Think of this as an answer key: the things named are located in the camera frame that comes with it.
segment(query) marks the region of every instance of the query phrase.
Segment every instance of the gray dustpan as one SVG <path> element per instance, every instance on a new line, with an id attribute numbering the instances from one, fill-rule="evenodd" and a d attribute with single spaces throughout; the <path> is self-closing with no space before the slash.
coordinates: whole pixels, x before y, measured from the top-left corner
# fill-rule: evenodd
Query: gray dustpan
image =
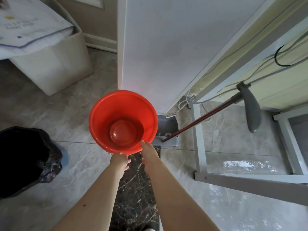
<path id="1" fill-rule="evenodd" d="M 170 146 L 176 147 L 179 145 L 179 136 L 176 136 L 164 143 L 161 141 L 170 135 L 174 134 L 179 130 L 177 120 L 175 117 L 166 118 L 162 115 L 157 115 L 158 117 L 158 129 L 154 140 L 152 141 L 153 146 Z"/>

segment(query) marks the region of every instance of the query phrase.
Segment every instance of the hand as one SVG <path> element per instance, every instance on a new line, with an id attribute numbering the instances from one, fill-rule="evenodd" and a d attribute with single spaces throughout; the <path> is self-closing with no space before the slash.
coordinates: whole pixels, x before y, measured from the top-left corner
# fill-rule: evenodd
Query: hand
<path id="1" fill-rule="evenodd" d="M 161 162 L 157 151 L 153 147 L 152 144 L 149 142 L 144 142 L 141 140 L 141 147 L 142 147 L 142 163 L 144 164 L 144 171 L 145 173 L 150 176 L 152 169 L 155 167 L 155 164 Z"/>
<path id="2" fill-rule="evenodd" d="M 122 178 L 124 175 L 124 171 L 129 169 L 127 165 L 132 160 L 128 158 L 127 155 L 123 155 L 122 152 L 114 153 L 110 159 L 110 165 L 116 172 L 119 173 L 119 176 Z"/>

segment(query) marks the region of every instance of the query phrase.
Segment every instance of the red bucket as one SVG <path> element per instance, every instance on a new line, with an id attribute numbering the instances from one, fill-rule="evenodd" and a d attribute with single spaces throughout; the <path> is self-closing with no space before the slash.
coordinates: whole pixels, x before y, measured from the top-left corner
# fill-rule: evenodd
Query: red bucket
<path id="1" fill-rule="evenodd" d="M 89 117 L 92 137 L 110 153 L 134 154 L 140 141 L 152 142 L 158 118 L 152 104 L 132 91 L 119 90 L 96 102 Z"/>

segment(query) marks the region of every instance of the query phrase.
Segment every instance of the broom handle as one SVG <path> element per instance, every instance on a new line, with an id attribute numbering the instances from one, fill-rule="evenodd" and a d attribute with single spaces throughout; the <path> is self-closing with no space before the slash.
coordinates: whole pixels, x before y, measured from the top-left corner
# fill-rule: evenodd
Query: broom handle
<path id="1" fill-rule="evenodd" d="M 195 126 L 196 124 L 202 122 L 203 120 L 213 116 L 214 114 L 218 113 L 219 111 L 229 107 L 232 104 L 238 103 L 243 99 L 241 93 L 237 93 L 235 94 L 233 97 L 231 97 L 229 100 L 225 101 L 224 103 L 222 103 L 220 106 L 217 106 L 216 108 L 214 108 L 213 110 L 211 110 L 210 112 L 204 114 L 203 116 L 199 117 L 197 120 L 195 120 L 194 122 L 192 122 L 191 124 L 187 125 L 186 127 L 178 130 L 177 132 L 175 132 L 174 134 L 170 135 L 169 137 L 165 138 L 162 140 L 162 142 L 166 142 L 169 139 L 179 135 L 180 133 L 188 130 L 189 128 Z"/>

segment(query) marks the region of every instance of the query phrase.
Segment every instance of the black marble tile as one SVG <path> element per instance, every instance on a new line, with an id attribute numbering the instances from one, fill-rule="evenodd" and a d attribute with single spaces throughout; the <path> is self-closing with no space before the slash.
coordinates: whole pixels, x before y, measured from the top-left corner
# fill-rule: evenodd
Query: black marble tile
<path id="1" fill-rule="evenodd" d="M 160 157 L 160 147 L 155 147 Z M 151 181 L 144 172 L 141 154 L 130 155 L 132 162 L 120 181 L 113 207 L 110 231 L 159 229 L 159 216 Z"/>

